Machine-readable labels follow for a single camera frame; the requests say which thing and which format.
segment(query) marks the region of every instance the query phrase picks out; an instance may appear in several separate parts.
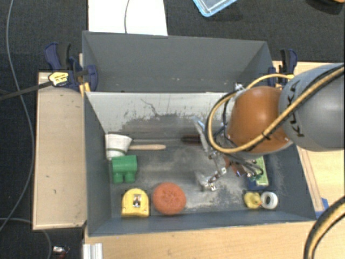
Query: red sponge ball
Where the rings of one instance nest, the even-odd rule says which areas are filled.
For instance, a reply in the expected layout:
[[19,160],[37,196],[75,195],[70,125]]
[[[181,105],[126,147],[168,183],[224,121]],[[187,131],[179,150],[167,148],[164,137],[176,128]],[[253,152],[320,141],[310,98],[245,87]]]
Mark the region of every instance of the red sponge ball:
[[183,210],[186,201],[183,190],[172,182],[159,184],[152,194],[154,207],[164,215],[178,214]]

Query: blue clamp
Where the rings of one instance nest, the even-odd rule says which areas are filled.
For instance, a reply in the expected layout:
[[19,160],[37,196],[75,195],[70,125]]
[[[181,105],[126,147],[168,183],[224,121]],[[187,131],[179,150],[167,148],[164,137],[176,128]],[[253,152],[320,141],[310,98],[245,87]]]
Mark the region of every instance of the blue clamp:
[[[281,54],[282,65],[279,65],[279,73],[286,74],[286,75],[293,74],[298,62],[296,52],[292,49],[281,49],[280,54]],[[276,74],[276,73],[277,73],[277,70],[273,66],[271,66],[268,69],[268,74]],[[276,83],[281,84],[281,85],[286,85],[287,79],[270,78],[267,80],[268,86],[275,87]]]
[[90,90],[95,91],[98,84],[98,73],[95,65],[88,65],[83,70],[76,59],[69,56],[71,44],[53,42],[44,49],[44,56],[53,72],[64,71],[68,73],[68,83],[62,87],[67,87],[79,91],[79,85],[88,82]]

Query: clamp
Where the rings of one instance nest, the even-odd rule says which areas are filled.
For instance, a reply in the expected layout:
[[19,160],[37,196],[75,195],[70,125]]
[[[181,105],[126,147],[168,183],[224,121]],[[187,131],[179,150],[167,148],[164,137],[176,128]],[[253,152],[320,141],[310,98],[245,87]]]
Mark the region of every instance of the clamp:
[[79,91],[79,86],[89,83],[90,90],[95,91],[98,84],[98,73],[95,65],[82,69],[76,59],[69,56],[71,43],[50,43],[44,49],[44,56],[52,73],[49,80],[53,86],[67,87]]
[[[297,66],[297,54],[292,49],[281,49],[281,61],[282,65],[279,65],[279,74],[290,75],[293,74],[295,67]],[[275,67],[271,66],[268,69],[268,74],[277,74]],[[286,85],[287,79],[282,78],[270,78],[267,80],[269,86],[275,87],[275,84]]]

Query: yellow cable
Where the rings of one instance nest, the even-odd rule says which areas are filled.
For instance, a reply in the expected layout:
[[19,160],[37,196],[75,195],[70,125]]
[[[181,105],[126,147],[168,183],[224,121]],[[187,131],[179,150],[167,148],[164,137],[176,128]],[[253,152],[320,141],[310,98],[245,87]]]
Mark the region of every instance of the yellow cable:
[[317,232],[315,233],[309,249],[308,249],[308,259],[313,258],[313,251],[315,250],[315,247],[317,243],[319,242],[320,238],[324,235],[324,233],[329,229],[330,226],[333,225],[335,221],[337,221],[341,216],[345,214],[345,204],[342,203],[338,208],[335,209],[334,212],[328,216],[328,218],[318,227]]
[[253,81],[252,83],[250,83],[250,85],[248,85],[246,87],[246,89],[250,89],[252,88],[255,84],[259,83],[260,81],[263,81],[265,79],[269,79],[269,78],[283,78],[283,79],[288,79],[290,80],[291,77],[288,75],[283,75],[283,74],[271,74],[271,75],[264,75],[258,79],[256,79],[255,81]]
[[[213,117],[216,113],[216,111],[219,109],[219,107],[224,104],[225,102],[227,102],[228,100],[230,100],[234,95],[230,95],[229,97],[226,97],[224,100],[221,100],[218,104],[216,104],[212,111],[210,112],[210,117],[209,117],[209,122],[208,122],[208,126],[207,126],[207,130],[208,130],[208,138],[209,138],[209,142],[211,144],[211,146],[216,149],[219,152],[222,153],[226,153],[226,154],[230,154],[230,153],[237,153],[237,152],[241,152],[245,149],[248,149],[250,147],[252,147],[253,145],[261,142],[265,136],[264,135],[268,135],[270,132],[272,132],[274,130],[274,128],[281,122],[283,121],[288,115],[289,113],[291,113],[305,98],[307,98],[311,93],[313,93],[318,87],[320,87],[321,85],[323,85],[324,83],[326,83],[327,81],[331,80],[332,78],[338,76],[340,73],[344,72],[344,67],[332,72],[331,74],[327,75],[326,77],[324,77],[323,79],[319,80],[318,82],[316,82],[315,84],[313,84],[311,87],[309,87],[307,90],[305,90],[304,93],[301,94],[301,96],[299,96],[293,103],[291,103],[283,112],[281,115],[279,115],[275,121],[273,121],[267,129],[265,129],[261,135],[257,136],[256,138],[254,138],[253,140],[249,141],[246,144],[243,144],[242,146],[239,147],[235,147],[235,148],[224,148],[219,146],[218,144],[216,144],[214,138],[213,138],[213,133],[212,133],[212,120]],[[266,75],[266,76],[262,76],[261,78],[255,80],[254,82],[252,82],[247,89],[251,88],[253,85],[257,84],[259,81],[262,81],[264,79],[267,78],[272,78],[272,77],[282,77],[286,78],[287,76],[285,75],[281,75],[281,74],[273,74],[273,75]]]

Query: white paper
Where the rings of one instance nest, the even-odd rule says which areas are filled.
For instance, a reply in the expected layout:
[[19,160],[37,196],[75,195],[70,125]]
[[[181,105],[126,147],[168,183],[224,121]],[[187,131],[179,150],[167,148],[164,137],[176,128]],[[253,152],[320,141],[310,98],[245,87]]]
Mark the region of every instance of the white paper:
[[[128,0],[88,0],[88,29],[92,32],[125,33]],[[130,0],[127,32],[167,36],[163,0]]]

